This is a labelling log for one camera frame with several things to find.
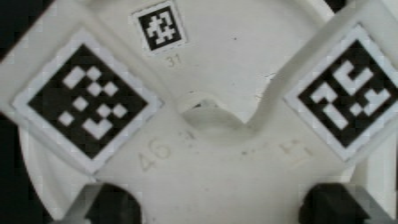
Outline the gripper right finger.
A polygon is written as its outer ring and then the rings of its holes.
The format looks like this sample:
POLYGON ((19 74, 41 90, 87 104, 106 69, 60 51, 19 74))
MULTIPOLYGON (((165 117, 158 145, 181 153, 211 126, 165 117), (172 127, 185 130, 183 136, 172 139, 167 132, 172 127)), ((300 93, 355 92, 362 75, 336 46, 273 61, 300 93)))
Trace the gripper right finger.
POLYGON ((311 187, 298 209, 300 224, 398 224, 364 187, 320 183, 311 187))

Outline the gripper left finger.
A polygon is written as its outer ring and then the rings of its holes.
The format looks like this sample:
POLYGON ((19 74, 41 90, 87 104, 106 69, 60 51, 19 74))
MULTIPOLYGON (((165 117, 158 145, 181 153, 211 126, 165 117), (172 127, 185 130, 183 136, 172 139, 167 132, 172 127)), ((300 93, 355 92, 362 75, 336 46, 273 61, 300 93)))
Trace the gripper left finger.
POLYGON ((113 184, 87 184, 64 217, 55 219, 51 224, 142 224, 142 210, 135 197, 113 184))

